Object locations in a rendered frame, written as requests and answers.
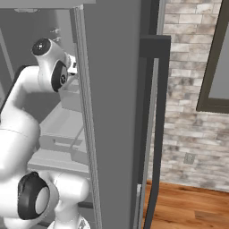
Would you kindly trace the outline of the grey wall socket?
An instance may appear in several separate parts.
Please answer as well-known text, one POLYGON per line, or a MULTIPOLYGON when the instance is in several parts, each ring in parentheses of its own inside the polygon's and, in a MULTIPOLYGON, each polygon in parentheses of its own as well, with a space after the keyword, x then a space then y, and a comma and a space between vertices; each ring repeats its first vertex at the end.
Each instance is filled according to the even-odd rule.
POLYGON ((186 153, 184 157, 184 164, 192 165, 195 160, 195 155, 191 153, 186 153))

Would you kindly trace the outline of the dark framed window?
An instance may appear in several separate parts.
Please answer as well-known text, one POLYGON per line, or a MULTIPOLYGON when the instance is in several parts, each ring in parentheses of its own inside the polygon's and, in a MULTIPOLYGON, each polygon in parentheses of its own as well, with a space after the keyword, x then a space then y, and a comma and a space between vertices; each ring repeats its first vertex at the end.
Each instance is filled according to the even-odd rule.
POLYGON ((229 114, 229 0, 220 6, 196 110, 229 114))

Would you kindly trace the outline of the grey fridge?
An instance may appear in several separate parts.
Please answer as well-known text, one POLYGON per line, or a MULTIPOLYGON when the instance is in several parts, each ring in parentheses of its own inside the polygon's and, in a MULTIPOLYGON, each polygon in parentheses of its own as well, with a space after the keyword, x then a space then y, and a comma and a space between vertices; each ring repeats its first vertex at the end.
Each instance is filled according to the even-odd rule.
MULTIPOLYGON (((43 8, 33 9, 31 7, 10 9, 4 8, 0 2, 0 42, 9 51, 9 63, 14 69, 13 79, 10 85, 4 87, 1 82, 3 76, 0 75, 0 112, 14 81, 16 72, 23 65, 37 66, 37 58, 32 54, 32 47, 41 38, 53 40, 68 55, 75 57, 76 73, 68 74, 68 81, 57 92, 31 93, 24 101, 23 110, 32 115, 40 124, 47 116, 60 104, 63 109, 81 112, 83 130, 85 134, 84 114, 81 97, 81 79, 79 73, 77 44, 73 40, 72 12, 80 6, 72 9, 43 8)), ((56 171, 50 169, 30 168, 29 171, 56 171)), ((74 174, 68 171, 56 171, 74 174)), ((91 193, 91 183, 89 178, 83 177, 89 182, 89 196, 79 203, 79 212, 89 222, 90 229, 96 229, 93 216, 90 212, 83 212, 80 208, 85 205, 88 208, 93 206, 91 193)), ((55 213, 50 212, 37 225, 30 229, 47 229, 55 220, 55 213)))

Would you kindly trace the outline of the grey fridge door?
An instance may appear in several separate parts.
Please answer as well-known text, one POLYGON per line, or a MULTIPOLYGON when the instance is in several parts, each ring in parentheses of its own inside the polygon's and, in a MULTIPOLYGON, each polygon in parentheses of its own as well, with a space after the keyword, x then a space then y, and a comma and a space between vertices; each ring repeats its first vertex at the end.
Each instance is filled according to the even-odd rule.
POLYGON ((141 0, 82 0, 72 12, 96 229, 133 229, 141 0))

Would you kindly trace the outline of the grey fridge shelf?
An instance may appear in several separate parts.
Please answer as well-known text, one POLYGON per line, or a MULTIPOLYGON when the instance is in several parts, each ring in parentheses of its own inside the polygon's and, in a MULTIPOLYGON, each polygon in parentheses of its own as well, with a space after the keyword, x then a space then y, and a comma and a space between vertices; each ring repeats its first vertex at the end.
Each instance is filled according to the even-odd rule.
POLYGON ((87 176, 88 155, 81 112, 58 104, 40 124, 39 149, 30 168, 68 171, 87 176))

